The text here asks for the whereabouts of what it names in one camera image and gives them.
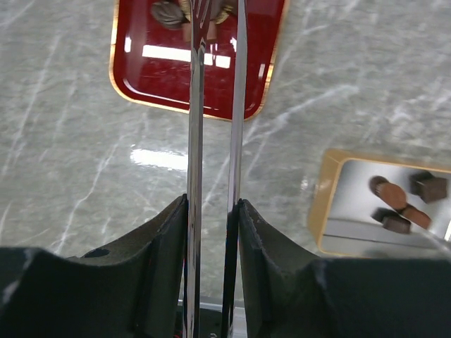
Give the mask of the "dark cube chocolate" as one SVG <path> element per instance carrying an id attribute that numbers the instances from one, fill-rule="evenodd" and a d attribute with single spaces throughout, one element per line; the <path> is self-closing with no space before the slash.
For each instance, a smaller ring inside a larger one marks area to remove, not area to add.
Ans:
<path id="1" fill-rule="evenodd" d="M 410 192 L 425 204 L 441 201 L 448 197 L 448 180 L 430 172 L 415 173 L 409 177 Z"/>

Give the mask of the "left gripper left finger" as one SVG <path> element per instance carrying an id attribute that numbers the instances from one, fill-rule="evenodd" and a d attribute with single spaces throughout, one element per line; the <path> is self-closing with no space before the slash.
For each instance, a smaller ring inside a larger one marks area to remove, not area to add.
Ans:
<path id="1" fill-rule="evenodd" d="M 172 337 L 187 198 L 81 257 L 1 248 L 2 337 Z"/>

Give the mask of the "dark square chocolate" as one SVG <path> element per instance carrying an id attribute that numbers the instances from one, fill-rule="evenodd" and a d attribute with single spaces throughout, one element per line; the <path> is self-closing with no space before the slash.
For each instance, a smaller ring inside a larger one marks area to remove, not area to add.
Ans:
<path id="1" fill-rule="evenodd" d="M 371 217 L 379 222 L 384 229 L 398 234 L 410 234 L 412 223 L 399 213 L 387 208 L 377 208 Z"/>

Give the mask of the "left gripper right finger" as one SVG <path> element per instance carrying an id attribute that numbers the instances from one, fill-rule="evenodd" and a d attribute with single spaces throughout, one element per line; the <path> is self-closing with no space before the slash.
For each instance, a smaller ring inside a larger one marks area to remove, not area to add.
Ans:
<path id="1" fill-rule="evenodd" d="M 239 204 L 249 337 L 449 337 L 450 262 L 320 258 Z"/>

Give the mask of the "metal tongs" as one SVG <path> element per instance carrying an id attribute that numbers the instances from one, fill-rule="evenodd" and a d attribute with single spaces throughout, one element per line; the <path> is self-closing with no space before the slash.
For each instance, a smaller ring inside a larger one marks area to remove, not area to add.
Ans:
<path id="1" fill-rule="evenodd" d="M 184 266 L 183 336 L 200 336 L 200 261 L 202 230 L 202 161 L 204 119 L 204 57 L 212 1 L 190 3 L 190 110 L 187 166 L 187 241 Z M 230 138 L 228 214 L 221 310 L 221 337 L 233 336 L 238 245 L 242 136 L 247 81 L 247 3 L 237 3 L 237 51 Z"/>

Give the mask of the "brown oval chocolate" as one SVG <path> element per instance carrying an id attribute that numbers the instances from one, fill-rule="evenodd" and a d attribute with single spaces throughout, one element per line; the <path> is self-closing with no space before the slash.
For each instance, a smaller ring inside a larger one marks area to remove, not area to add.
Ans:
<path id="1" fill-rule="evenodd" d="M 412 205 L 407 205 L 406 208 L 402 210 L 401 215 L 425 230 L 428 230 L 431 226 L 431 218 Z"/>

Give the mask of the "round brown chocolate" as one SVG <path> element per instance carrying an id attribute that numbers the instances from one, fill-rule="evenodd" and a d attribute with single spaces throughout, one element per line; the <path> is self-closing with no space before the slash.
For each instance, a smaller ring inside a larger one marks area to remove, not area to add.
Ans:
<path id="1" fill-rule="evenodd" d="M 382 176 L 374 176 L 369 181 L 369 189 L 381 201 L 399 211 L 407 207 L 407 195 L 404 190 Z"/>

